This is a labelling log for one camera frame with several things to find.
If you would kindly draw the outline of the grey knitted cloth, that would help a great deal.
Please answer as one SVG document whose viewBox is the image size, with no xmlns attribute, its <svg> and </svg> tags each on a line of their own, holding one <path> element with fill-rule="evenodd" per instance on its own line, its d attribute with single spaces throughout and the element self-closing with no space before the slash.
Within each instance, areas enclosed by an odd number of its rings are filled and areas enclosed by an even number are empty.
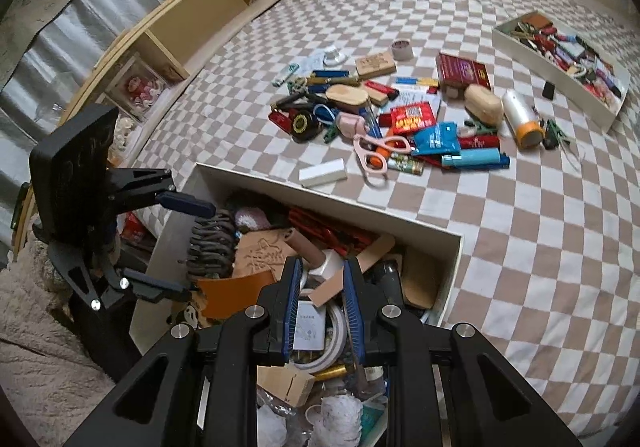
<svg viewBox="0 0 640 447">
<path fill-rule="evenodd" d="M 220 210 L 213 217 L 197 217 L 186 252 L 188 275 L 191 278 L 230 278 L 238 242 L 233 212 Z"/>
</svg>

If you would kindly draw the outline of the engraved leather tile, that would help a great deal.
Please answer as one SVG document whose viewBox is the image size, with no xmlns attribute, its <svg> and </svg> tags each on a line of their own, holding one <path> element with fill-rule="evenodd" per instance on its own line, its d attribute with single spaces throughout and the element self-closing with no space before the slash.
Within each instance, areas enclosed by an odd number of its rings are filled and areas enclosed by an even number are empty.
<svg viewBox="0 0 640 447">
<path fill-rule="evenodd" d="M 269 271 L 274 280 L 281 278 L 288 256 L 296 252 L 285 242 L 285 230 L 270 229 L 245 233 L 235 251 L 232 277 L 241 278 Z"/>
</svg>

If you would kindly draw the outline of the near white box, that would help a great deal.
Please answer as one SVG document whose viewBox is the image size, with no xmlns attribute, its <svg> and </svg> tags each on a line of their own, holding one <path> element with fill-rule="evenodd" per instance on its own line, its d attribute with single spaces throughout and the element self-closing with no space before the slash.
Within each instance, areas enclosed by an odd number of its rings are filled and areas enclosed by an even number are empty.
<svg viewBox="0 0 640 447">
<path fill-rule="evenodd" d="M 333 199 L 323 193 L 277 181 L 248 176 L 218 167 L 199 165 L 191 177 L 193 192 L 221 207 L 232 189 L 263 193 L 279 202 L 309 208 L 362 229 L 377 231 L 385 239 L 426 254 L 444 270 L 444 285 L 456 277 L 463 239 L 457 233 L 424 225 L 372 207 Z M 346 263 L 347 285 L 355 300 L 348 310 L 360 340 L 377 337 L 378 344 L 361 344 L 363 363 L 388 366 L 390 414 L 387 442 L 391 446 L 438 446 L 442 442 L 439 407 L 426 336 L 442 327 L 449 295 L 436 299 L 436 313 L 421 321 L 403 309 L 392 311 L 384 294 L 362 279 L 358 259 Z M 205 413 L 201 427 L 205 446 L 254 446 L 257 443 L 256 384 L 260 366 L 282 366 L 290 357 L 296 311 L 303 277 L 303 261 L 286 259 L 281 279 L 265 285 L 245 303 L 235 303 L 231 316 L 220 326 L 201 331 L 186 329 L 177 337 L 166 319 L 171 301 L 138 302 L 130 335 L 147 363 L 167 357 L 168 365 L 160 399 L 169 399 L 167 409 L 156 407 L 152 424 L 164 428 L 158 445 L 186 446 L 188 434 L 181 424 Z"/>
</svg>

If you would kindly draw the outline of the wooden shelf unit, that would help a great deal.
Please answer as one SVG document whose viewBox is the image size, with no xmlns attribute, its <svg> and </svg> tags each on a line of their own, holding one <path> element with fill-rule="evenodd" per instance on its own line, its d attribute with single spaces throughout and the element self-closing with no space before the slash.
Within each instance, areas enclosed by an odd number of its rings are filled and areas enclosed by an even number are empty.
<svg viewBox="0 0 640 447">
<path fill-rule="evenodd" d="M 1 238 L 21 248 L 38 141 L 90 103 L 118 109 L 110 160 L 129 165 L 209 58 L 279 0 L 72 0 L 1 91 Z"/>
</svg>

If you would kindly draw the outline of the beige fleece sleeve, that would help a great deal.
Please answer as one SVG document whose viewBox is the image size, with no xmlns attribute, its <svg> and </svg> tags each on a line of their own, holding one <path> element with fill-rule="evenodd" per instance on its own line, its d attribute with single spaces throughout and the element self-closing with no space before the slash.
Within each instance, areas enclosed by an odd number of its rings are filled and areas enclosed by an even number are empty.
<svg viewBox="0 0 640 447">
<path fill-rule="evenodd" d="M 40 446 L 62 446 L 115 383 L 54 317 L 70 289 L 30 236 L 1 271 L 1 387 Z"/>
</svg>

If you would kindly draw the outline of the black yellow tape measure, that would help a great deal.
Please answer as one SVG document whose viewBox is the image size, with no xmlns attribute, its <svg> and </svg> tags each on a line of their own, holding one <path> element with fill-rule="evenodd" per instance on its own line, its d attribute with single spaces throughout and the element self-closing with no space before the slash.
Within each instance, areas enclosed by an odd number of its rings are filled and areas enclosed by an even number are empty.
<svg viewBox="0 0 640 447">
<path fill-rule="evenodd" d="M 305 144 L 322 131 L 318 118 L 309 110 L 298 110 L 291 118 L 291 136 L 296 144 Z"/>
</svg>

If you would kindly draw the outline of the white rectangular block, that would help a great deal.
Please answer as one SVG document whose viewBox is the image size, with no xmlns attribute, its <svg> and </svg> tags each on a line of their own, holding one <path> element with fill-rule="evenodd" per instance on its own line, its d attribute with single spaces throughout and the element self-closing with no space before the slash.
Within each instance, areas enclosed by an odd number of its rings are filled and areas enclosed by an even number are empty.
<svg viewBox="0 0 640 447">
<path fill-rule="evenodd" d="M 347 170 L 343 159 L 305 167 L 298 172 L 299 184 L 305 188 L 322 186 L 346 178 Z"/>
</svg>

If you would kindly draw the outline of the pink scissors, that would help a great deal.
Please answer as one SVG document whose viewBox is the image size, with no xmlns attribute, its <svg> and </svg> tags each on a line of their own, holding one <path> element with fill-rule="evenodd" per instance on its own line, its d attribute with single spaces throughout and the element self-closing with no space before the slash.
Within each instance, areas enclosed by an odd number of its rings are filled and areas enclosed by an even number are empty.
<svg viewBox="0 0 640 447">
<path fill-rule="evenodd" d="M 364 173 L 384 175 L 388 169 L 388 159 L 393 153 L 411 153 L 410 142 L 405 137 L 394 134 L 385 137 L 370 135 L 369 126 L 360 115 L 340 113 L 337 115 L 336 125 L 340 133 L 352 141 Z"/>
</svg>

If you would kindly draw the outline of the wooden oval brush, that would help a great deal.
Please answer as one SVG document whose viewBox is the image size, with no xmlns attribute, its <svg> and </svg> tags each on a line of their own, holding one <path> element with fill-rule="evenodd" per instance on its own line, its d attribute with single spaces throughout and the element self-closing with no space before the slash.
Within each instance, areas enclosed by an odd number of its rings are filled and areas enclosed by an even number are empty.
<svg viewBox="0 0 640 447">
<path fill-rule="evenodd" d="M 369 95 L 365 90 L 345 84 L 331 85 L 326 90 L 326 98 L 335 103 L 338 109 L 352 113 L 357 113 L 369 102 Z"/>
</svg>

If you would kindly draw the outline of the light blue tube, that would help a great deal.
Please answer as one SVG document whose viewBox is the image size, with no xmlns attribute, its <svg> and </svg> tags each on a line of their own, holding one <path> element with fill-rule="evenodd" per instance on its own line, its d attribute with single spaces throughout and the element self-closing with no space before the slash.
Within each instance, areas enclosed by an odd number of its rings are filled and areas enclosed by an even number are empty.
<svg viewBox="0 0 640 447">
<path fill-rule="evenodd" d="M 450 170 L 499 170 L 510 166 L 510 158 L 498 148 L 462 149 L 459 154 L 444 154 L 440 164 Z"/>
</svg>

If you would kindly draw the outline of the red printed packet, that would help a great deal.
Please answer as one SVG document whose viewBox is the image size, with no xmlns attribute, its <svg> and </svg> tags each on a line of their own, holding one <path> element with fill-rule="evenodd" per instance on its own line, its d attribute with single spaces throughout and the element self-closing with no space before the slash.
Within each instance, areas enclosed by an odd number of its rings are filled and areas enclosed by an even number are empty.
<svg viewBox="0 0 640 447">
<path fill-rule="evenodd" d="M 390 110 L 390 117 L 397 136 L 413 135 L 436 124 L 436 116 L 428 102 L 395 107 Z"/>
</svg>

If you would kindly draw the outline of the engraved wooden block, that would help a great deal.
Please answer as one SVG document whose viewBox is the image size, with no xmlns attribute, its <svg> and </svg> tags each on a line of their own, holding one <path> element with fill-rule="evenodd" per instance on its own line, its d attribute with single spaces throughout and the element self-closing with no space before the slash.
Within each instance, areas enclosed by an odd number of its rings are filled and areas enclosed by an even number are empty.
<svg viewBox="0 0 640 447">
<path fill-rule="evenodd" d="M 355 68 L 360 81 L 372 80 L 397 71 L 396 62 L 389 50 L 357 58 Z"/>
</svg>

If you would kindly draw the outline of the blue pouch packet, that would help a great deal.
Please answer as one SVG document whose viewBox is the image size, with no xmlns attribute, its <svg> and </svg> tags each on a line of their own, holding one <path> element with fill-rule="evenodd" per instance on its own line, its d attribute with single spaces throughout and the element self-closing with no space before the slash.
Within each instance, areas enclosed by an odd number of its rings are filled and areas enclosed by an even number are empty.
<svg viewBox="0 0 640 447">
<path fill-rule="evenodd" d="M 456 122 L 439 122 L 425 127 L 413 135 L 415 156 L 459 154 L 458 124 Z"/>
</svg>

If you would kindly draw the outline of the brown tape roll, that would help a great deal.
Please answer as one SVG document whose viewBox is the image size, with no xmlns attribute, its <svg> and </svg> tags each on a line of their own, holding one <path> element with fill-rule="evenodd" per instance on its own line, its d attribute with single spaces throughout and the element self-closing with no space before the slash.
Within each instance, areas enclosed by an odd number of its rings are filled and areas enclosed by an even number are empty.
<svg viewBox="0 0 640 447">
<path fill-rule="evenodd" d="M 413 58 L 413 49 L 408 40 L 394 40 L 390 51 L 395 61 L 405 62 Z"/>
</svg>

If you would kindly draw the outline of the white bottle orange cap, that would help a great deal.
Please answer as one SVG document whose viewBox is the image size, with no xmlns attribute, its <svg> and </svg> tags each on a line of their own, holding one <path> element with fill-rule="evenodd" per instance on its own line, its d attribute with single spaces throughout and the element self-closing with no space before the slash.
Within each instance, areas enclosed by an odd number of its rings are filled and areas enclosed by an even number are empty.
<svg viewBox="0 0 640 447">
<path fill-rule="evenodd" d="M 518 92 L 508 89 L 502 96 L 502 107 L 504 117 L 520 149 L 530 149 L 542 143 L 544 130 L 538 115 Z"/>
</svg>

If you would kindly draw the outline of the green clip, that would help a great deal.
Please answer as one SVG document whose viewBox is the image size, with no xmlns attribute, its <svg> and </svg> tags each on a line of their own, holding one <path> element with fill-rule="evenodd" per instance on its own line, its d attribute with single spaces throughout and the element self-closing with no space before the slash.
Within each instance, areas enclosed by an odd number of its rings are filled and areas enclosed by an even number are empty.
<svg viewBox="0 0 640 447">
<path fill-rule="evenodd" d="M 544 130 L 544 139 L 542 145 L 546 150 L 558 149 L 561 146 L 569 146 L 570 138 L 568 138 L 560 129 L 560 126 L 553 120 L 542 120 L 541 128 Z"/>
</svg>

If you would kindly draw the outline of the beige oval wooden case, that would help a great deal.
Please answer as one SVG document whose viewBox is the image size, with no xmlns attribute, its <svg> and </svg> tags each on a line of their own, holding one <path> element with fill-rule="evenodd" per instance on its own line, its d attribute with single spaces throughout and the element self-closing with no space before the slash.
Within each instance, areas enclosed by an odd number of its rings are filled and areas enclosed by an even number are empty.
<svg viewBox="0 0 640 447">
<path fill-rule="evenodd" d="M 485 125 L 497 127 L 502 122 L 502 101 L 484 86 L 471 84 L 465 89 L 464 107 Z"/>
</svg>

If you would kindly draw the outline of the checkered bed sheet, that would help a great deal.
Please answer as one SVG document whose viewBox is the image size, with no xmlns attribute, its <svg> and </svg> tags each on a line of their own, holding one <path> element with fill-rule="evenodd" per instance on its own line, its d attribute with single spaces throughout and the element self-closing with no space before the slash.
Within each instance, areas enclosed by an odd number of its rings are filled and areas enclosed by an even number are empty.
<svg viewBox="0 0 640 447">
<path fill-rule="evenodd" d="M 639 393 L 639 93 L 602 130 L 568 98 L 495 50 L 492 29 L 538 10 L 590 35 L 631 74 L 639 32 L 574 0 L 280 0 L 221 48 L 158 124 L 137 164 L 183 185 L 196 163 L 294 182 L 336 159 L 326 192 L 460 233 L 448 323 L 478 326 L 579 436 L 620 422 Z M 402 77 L 433 77 L 442 52 L 483 63 L 497 94 L 518 92 L 576 151 L 518 150 L 505 170 L 362 176 L 341 141 L 295 144 L 270 122 L 274 78 L 336 46 L 349 59 L 408 40 Z"/>
</svg>

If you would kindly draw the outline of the dark red book box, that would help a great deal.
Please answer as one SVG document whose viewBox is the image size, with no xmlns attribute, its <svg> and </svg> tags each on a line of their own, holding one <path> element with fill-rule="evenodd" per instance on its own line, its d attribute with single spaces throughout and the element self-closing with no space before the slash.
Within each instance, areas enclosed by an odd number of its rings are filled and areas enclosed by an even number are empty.
<svg viewBox="0 0 640 447">
<path fill-rule="evenodd" d="M 480 85 L 491 89 L 489 74 L 484 63 L 440 52 L 436 57 L 439 83 L 452 88 Z"/>
</svg>

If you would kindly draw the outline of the small black square object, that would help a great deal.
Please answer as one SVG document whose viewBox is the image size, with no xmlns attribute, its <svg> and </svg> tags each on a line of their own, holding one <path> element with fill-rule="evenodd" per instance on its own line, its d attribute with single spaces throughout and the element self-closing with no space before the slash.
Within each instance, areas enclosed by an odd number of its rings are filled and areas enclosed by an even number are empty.
<svg viewBox="0 0 640 447">
<path fill-rule="evenodd" d="M 551 82 L 544 83 L 544 87 L 542 88 L 542 97 L 553 100 L 555 95 L 555 85 Z"/>
</svg>

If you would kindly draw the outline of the far white tray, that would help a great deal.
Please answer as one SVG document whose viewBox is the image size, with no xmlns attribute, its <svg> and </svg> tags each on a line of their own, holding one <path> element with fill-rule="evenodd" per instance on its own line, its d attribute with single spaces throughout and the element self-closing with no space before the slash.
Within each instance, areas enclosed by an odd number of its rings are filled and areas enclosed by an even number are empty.
<svg viewBox="0 0 640 447">
<path fill-rule="evenodd" d="M 607 132 L 622 111 L 629 70 L 598 40 L 538 10 L 496 25 L 494 47 L 560 92 Z"/>
</svg>

